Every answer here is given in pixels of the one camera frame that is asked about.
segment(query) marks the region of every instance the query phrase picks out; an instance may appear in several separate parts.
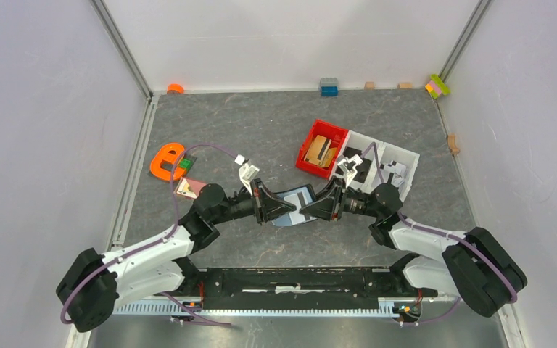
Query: white wall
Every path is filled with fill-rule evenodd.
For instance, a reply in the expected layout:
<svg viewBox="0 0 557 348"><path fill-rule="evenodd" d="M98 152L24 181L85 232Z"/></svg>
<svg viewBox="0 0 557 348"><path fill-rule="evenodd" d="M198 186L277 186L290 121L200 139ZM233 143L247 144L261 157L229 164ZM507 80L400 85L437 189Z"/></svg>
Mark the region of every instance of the white wall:
<svg viewBox="0 0 557 348"><path fill-rule="evenodd" d="M143 108L89 1L0 0L0 348L65 344L54 291L106 246Z"/></svg>
<svg viewBox="0 0 557 348"><path fill-rule="evenodd" d="M441 102L477 220L529 279L529 347L557 347L557 1L494 1Z"/></svg>
<svg viewBox="0 0 557 348"><path fill-rule="evenodd" d="M106 0L150 87L422 86L477 0Z"/></svg>

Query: blue lego block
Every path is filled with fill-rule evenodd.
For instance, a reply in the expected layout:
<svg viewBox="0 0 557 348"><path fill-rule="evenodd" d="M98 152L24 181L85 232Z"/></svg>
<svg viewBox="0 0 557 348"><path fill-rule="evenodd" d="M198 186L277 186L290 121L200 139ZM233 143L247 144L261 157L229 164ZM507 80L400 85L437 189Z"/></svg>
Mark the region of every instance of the blue lego block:
<svg viewBox="0 0 557 348"><path fill-rule="evenodd" d="M338 96L338 87L336 86L321 87L321 96Z"/></svg>

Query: small white object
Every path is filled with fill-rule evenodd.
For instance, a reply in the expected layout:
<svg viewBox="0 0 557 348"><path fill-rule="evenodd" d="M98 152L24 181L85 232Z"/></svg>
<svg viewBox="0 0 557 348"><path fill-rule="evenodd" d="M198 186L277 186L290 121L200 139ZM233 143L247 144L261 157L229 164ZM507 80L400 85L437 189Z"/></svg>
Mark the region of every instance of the small white object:
<svg viewBox="0 0 557 348"><path fill-rule="evenodd" d="M353 155L351 158L346 158L341 155L338 158L337 166L342 170L342 177L344 178L344 183L347 187L351 186L353 179L355 179L355 176L358 174L358 165L361 165L362 162L362 159L358 155ZM351 167L351 169L347 169L347 165L349 163L353 163L353 167Z"/></svg>
<svg viewBox="0 0 557 348"><path fill-rule="evenodd" d="M321 290L321 289L305 289L302 290L301 286L277 286L274 289L274 293L275 294L283 294L286 292L292 292L295 294L309 294L311 292L316 292L316 293L323 293L325 292L325 290Z"/></svg>
<svg viewBox="0 0 557 348"><path fill-rule="evenodd" d="M244 163L238 169L238 176L240 177L240 182L247 188L249 193L253 195L253 190L251 189L251 180L259 173L259 168L251 165L250 163Z"/></svg>
<svg viewBox="0 0 557 348"><path fill-rule="evenodd" d="M235 163L237 163L238 165L242 165L244 164L244 156L242 156L241 154L239 154L238 156L236 156L236 159L234 160Z"/></svg>

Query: gray floor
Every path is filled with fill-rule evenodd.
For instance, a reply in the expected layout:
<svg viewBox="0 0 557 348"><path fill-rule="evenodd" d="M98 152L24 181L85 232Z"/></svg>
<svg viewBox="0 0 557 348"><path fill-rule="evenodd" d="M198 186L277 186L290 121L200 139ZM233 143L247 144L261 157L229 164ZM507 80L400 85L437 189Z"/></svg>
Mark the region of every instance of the gray floor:
<svg viewBox="0 0 557 348"><path fill-rule="evenodd" d="M325 180L295 168L314 119L419 153L413 187L403 212L414 220L447 229L474 222L445 141L437 108L423 90L191 94L161 96L154 117L144 171L168 142L191 146L213 142L250 157L274 191L305 183L316 190ZM236 165L204 149L189 176L239 189ZM150 237L173 221L168 184L142 175L125 245ZM181 213L190 201L182 199ZM192 256L200 267L391 265L402 255L378 246L368 232L372 219L345 215L338 223L315 221L291 228L259 226L247 218L218 226L221 237ZM424 316L447 304L425 304ZM225 318L234 329L184 327L165 318L112 316L93 335L92 347L505 347L497 316L482 318L464 305L447 320L399 329L387 319Z"/></svg>
<svg viewBox="0 0 557 348"><path fill-rule="evenodd" d="M154 116L144 171L161 146L213 142L250 157L258 177L273 191L325 180L294 164L313 121L329 121L419 153L413 187L403 212L420 223L470 229L469 212L436 105L424 90L342 91L337 98L318 92L190 94L161 96ZM214 149L198 157L189 176L240 188L237 167ZM165 230L173 222L168 184L142 175L125 245ZM182 199L181 213L190 201ZM314 221L291 228L259 226L254 218L218 226L221 237L192 256L200 267L391 265L402 255L374 243L370 217L346 214L338 223Z"/></svg>

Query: lego brick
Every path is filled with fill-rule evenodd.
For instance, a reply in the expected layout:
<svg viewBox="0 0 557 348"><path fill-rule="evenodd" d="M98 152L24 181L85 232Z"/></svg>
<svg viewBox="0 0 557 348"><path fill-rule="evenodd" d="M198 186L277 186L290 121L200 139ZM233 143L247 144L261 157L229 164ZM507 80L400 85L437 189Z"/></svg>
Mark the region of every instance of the lego brick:
<svg viewBox="0 0 557 348"><path fill-rule="evenodd" d="M336 86L321 87L321 96L337 96L337 95L338 95L338 87Z"/></svg>
<svg viewBox="0 0 557 348"><path fill-rule="evenodd" d="M430 80L431 80L430 82L434 82L435 85L437 85L439 88L441 88L441 92L444 95L447 96L449 93L451 93L450 88L447 87L447 85L445 85L445 83L441 80L440 77L438 77L436 75L430 75Z"/></svg>
<svg viewBox="0 0 557 348"><path fill-rule="evenodd" d="M439 94L437 94L437 92L434 90L434 88L432 86L430 86L430 83L428 83L426 85L426 90L428 91L428 93L430 93L430 95L432 96L432 98L438 98Z"/></svg>
<svg viewBox="0 0 557 348"><path fill-rule="evenodd" d="M338 88L338 79L337 78L321 78L321 80L319 80L319 87L337 87Z"/></svg>
<svg viewBox="0 0 557 348"><path fill-rule="evenodd" d="M441 91L441 88L440 88L434 81L428 82L428 85L429 85L430 87L432 87L432 89L433 89L438 95L443 95L443 91Z"/></svg>
<svg viewBox="0 0 557 348"><path fill-rule="evenodd" d="M193 165L193 162L190 159L186 159L186 158L181 159L181 162L178 163L178 166L185 169L185 170L191 169L192 165Z"/></svg>

